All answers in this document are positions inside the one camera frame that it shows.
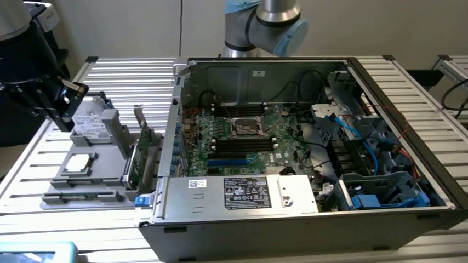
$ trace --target blue latch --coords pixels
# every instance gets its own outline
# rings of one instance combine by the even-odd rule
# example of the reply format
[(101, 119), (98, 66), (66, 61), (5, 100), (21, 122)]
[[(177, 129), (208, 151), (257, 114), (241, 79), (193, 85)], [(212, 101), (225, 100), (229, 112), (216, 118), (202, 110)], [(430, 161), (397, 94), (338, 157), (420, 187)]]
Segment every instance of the blue latch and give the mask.
[(148, 207), (149, 206), (149, 197), (137, 197), (134, 199), (134, 207)]

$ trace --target black cylinder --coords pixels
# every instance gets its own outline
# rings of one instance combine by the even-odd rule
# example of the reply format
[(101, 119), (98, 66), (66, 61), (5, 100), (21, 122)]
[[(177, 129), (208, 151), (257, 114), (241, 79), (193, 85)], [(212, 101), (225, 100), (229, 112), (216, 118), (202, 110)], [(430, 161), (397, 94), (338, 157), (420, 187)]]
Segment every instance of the black cylinder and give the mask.
[(57, 61), (33, 22), (18, 36), (0, 41), (0, 82), (56, 78)]

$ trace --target barcode sticker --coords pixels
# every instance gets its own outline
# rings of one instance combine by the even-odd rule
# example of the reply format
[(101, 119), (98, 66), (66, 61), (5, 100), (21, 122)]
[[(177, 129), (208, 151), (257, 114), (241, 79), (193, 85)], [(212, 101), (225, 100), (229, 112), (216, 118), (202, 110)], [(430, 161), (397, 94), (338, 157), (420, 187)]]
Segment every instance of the barcode sticker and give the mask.
[(206, 187), (206, 179), (202, 180), (189, 180), (188, 181), (189, 188), (202, 188)]

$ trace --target power supply label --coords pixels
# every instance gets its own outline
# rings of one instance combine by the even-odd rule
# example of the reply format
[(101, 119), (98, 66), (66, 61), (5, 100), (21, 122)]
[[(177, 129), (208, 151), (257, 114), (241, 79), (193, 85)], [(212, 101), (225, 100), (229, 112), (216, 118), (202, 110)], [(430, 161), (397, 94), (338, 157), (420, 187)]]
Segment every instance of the power supply label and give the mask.
[(228, 210), (270, 208), (265, 177), (224, 178), (224, 207)]

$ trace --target motherboard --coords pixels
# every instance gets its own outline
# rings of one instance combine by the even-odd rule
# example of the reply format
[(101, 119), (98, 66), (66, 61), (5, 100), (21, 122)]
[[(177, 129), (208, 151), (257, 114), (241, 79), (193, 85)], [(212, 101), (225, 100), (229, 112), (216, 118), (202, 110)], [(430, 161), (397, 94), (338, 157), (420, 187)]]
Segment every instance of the motherboard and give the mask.
[(188, 111), (188, 176), (308, 174), (306, 145), (288, 134), (296, 107), (218, 107)]

